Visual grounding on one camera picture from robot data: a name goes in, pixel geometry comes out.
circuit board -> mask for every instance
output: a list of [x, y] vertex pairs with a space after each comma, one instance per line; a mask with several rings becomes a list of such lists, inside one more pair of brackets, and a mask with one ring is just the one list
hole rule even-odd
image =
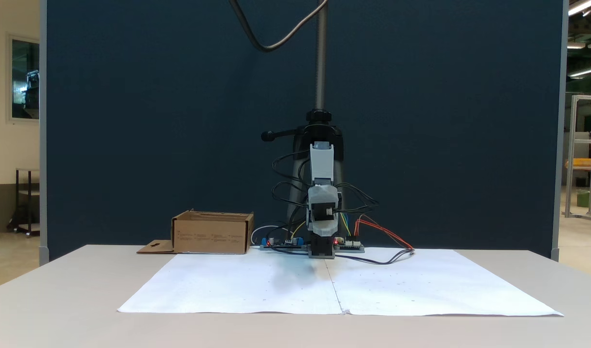
[[[334, 251], [336, 253], [363, 253], [364, 245], [353, 237], [335, 237]], [[260, 243], [260, 250], [280, 249], [285, 251], [305, 251], [308, 253], [308, 245], [304, 242], [304, 238], [298, 237], [293, 240], [280, 241], [278, 238], [269, 238], [269, 244], [266, 238], [263, 238]]]

white table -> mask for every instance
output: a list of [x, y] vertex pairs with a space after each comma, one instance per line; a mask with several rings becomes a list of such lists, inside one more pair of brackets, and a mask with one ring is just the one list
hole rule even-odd
[[0, 348], [591, 348], [591, 276], [529, 251], [459, 253], [564, 318], [118, 313], [173, 258], [139, 248], [88, 245], [0, 286]]

yellow wire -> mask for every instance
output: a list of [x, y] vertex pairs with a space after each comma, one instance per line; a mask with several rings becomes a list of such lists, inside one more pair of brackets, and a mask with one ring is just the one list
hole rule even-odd
[[344, 213], [340, 213], [340, 216], [342, 216], [342, 222], [345, 224], [347, 235], [351, 235], [351, 231], [349, 231], [349, 226], [346, 224], [345, 214]]
[[[346, 224], [346, 219], [345, 219], [345, 215], [344, 215], [344, 213], [340, 213], [340, 217], [342, 218], [342, 222], [343, 222], [343, 223], [344, 223], [344, 225], [345, 225], [345, 228], [346, 228], [346, 233], [347, 233], [348, 235], [351, 235], [351, 231], [349, 231], [349, 226]], [[300, 223], [300, 225], [297, 227], [297, 229], [295, 229], [295, 231], [293, 231], [293, 233], [291, 233], [291, 240], [293, 240], [293, 237], [295, 236], [295, 233], [296, 233], [297, 231], [299, 231], [299, 229], [300, 229], [302, 226], [304, 226], [304, 223], [306, 223], [306, 221], [304, 221], [304, 222]]]
[[295, 229], [295, 231], [293, 231], [293, 233], [291, 233], [291, 240], [293, 240], [293, 236], [295, 235], [295, 232], [297, 232], [300, 229], [300, 227], [304, 226], [305, 222], [306, 221], [300, 223], [300, 225], [297, 227], [297, 229]]

paper seam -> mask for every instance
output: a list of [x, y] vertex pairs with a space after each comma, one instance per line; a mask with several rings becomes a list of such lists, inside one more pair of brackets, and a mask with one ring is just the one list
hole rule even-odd
[[328, 271], [328, 275], [330, 277], [330, 282], [332, 282], [332, 289], [334, 290], [334, 294], [336, 295], [336, 300], [338, 301], [338, 306], [340, 307], [340, 314], [345, 314], [345, 312], [348, 311], [348, 310], [345, 311], [342, 308], [342, 303], [340, 302], [340, 299], [338, 297], [338, 292], [336, 291], [336, 287], [333, 284], [332, 274], [330, 273], [330, 269], [328, 267], [328, 261], [327, 260], [323, 260], [323, 264], [326, 265], [326, 271]]

cardboard box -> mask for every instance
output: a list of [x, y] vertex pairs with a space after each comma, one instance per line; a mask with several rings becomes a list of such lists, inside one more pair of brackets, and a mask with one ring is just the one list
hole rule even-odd
[[171, 240], [154, 240], [139, 254], [245, 254], [255, 214], [185, 211], [171, 220]]

